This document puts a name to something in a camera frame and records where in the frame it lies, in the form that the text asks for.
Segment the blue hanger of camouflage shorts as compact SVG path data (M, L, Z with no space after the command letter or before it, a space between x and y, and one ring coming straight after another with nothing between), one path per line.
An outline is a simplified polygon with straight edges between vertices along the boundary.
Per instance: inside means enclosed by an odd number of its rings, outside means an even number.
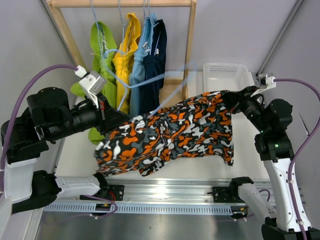
M104 57L107 57L107 56L108 56L110 53L112 53L112 52L119 52L119 53L123 54L123 52L120 51L120 50L118 50L118 49L107 49L107 50L105 50L105 51L101 51L101 52L100 52L100 53L101 53L101 57L104 59ZM152 77L152 78L150 78L150 79L148 79L148 80L146 80L146 81L143 81L143 82L141 82L141 83L137 83L137 84L135 84L135 85L129 85L129 84L123 82L122 79L120 79L112 70L110 70L110 69L109 69L108 67L106 67L105 65L103 65L103 66L101 67L101 69L102 69L102 70L105 69L105 70L106 70L108 73L110 73L117 81L119 81L120 84L124 87L124 95L123 95L123 97L122 97L122 99L121 99L121 102L120 102L119 106L117 107L117 110L118 110L118 111L121 110L121 107L122 107L123 103L125 102L125 99L126 99L127 94L128 94L128 89L134 89L134 88L138 88L138 87L141 87L141 86L144 86L144 85L148 85L148 84L150 84L150 83L157 82L157 81L159 81L160 79L164 79L164 78L166 77L166 75L163 73L163 74L159 74L159 75L157 75L157 76L154 76L154 77ZM182 78L182 83L180 83L180 84L178 85L178 87L173 91L173 93L165 99L164 103L161 103L159 107L157 107L155 110L152 111L152 114L151 114L151 115L153 116L153 115L155 114L155 112L156 112L158 109L160 109L161 107L163 107L164 104L167 103L167 102L173 97L173 95L176 94L179 90L182 90L182 88L186 87L188 81L189 81L189 80L188 80L188 77L187 77L187 76L183 77L183 78Z

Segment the navy blue shorts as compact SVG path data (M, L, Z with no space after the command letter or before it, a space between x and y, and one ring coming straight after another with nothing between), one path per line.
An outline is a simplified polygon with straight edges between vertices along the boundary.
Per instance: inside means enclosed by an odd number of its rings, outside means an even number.
M154 28L152 53L143 58L145 80L165 73L167 52L167 31L162 19L156 21ZM160 90L164 86L164 78L159 81L140 86L142 93L140 114L155 110L160 105Z

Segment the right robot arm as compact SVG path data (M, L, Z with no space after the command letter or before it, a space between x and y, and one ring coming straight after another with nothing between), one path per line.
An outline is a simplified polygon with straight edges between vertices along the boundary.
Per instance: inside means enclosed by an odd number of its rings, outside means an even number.
M293 121L293 107L276 98L266 107L256 96L261 89L249 86L222 95L232 114L243 113L258 130L254 145L268 173L275 206L272 206L249 177L233 178L228 196L234 202L243 200L261 222L265 240L318 240L320 231L307 217L296 182L292 143L286 133Z

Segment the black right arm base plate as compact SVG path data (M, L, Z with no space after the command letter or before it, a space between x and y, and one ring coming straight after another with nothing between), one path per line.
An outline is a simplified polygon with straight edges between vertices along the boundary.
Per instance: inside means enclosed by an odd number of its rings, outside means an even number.
M213 186L207 193L213 197L215 203L240 203L241 200L234 189L229 186Z

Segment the orange camouflage patterned shorts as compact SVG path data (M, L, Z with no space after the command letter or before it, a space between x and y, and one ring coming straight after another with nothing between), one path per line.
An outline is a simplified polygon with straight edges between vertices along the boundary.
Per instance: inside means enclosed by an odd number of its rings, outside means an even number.
M146 177L171 160L214 155L232 166L232 115L225 93L205 92L122 123L96 146L97 172L109 177L139 171Z

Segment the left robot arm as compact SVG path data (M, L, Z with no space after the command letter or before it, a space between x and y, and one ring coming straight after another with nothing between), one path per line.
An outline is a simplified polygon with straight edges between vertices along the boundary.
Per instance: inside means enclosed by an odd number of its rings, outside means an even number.
M50 144L96 128L109 133L129 116L110 106L102 95L98 103L85 99L70 108L65 90L47 87L27 97L21 116L5 122L0 129L4 157L4 195L11 198L11 213L40 209L57 199L78 197L103 200L109 184L102 174L89 177L57 177L34 166Z

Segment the blue hanger of navy shorts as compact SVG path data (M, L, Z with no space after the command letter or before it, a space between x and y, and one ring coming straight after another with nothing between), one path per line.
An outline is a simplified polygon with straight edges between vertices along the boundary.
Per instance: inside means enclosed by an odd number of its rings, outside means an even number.
M157 23L157 16L151 11L151 1L147 1L147 10L148 10L148 19L150 22L150 28L149 28L149 36L148 36L148 48L146 49L146 53L148 55L152 54L152 48L153 48L153 42L154 42L154 32L155 27L158 25Z

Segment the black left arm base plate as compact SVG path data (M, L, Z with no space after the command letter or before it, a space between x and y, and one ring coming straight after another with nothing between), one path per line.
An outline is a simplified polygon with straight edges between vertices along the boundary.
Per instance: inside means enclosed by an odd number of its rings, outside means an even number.
M99 187L93 197L102 198L110 201L123 201L125 186L119 184L111 184L108 186Z

